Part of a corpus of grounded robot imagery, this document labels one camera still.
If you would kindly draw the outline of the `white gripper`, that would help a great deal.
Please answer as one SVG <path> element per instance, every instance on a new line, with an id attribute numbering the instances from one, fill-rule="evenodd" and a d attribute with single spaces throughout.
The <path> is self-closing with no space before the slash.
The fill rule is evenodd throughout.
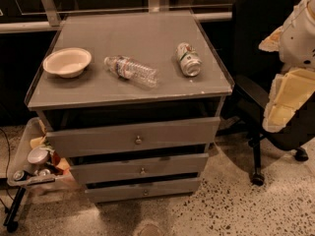
<path id="1" fill-rule="evenodd" d="M 280 53 L 287 65 L 315 68 L 315 0 L 301 0 L 294 7 L 283 27 L 278 27 L 260 42 L 258 48 Z M 263 128 L 270 133 L 283 129 L 295 112 L 315 92 L 315 72 L 292 69 L 276 75 L 269 102 L 265 107 Z"/>

